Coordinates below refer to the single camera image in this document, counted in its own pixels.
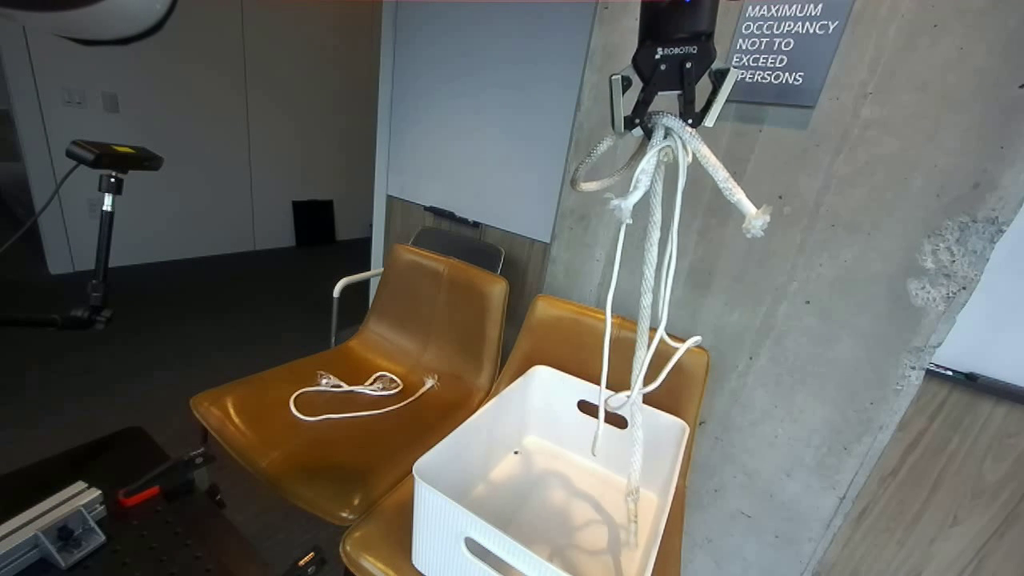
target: white bin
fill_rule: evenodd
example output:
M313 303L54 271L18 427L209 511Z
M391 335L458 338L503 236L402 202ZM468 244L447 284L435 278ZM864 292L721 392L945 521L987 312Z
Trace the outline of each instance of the white bin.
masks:
M605 427L596 450L599 420L579 414L579 399L596 404L599 393L537 365L422 454L411 466L417 571L650 574L688 427L643 407L643 436Z

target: dark floor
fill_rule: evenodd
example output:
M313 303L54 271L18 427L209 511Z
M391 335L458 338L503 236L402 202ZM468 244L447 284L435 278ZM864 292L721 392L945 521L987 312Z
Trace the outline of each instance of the dark floor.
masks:
M13 219L0 216L0 244ZM79 303L82 278L47 278L35 244L0 253L0 317ZM115 268L115 322L99 332L0 328L0 474L144 427L165 450L197 445L194 392L325 346L330 284L354 271L334 250L274 250L197 263ZM335 535L274 501L230 457L215 464L230 521L258 546L267 574Z

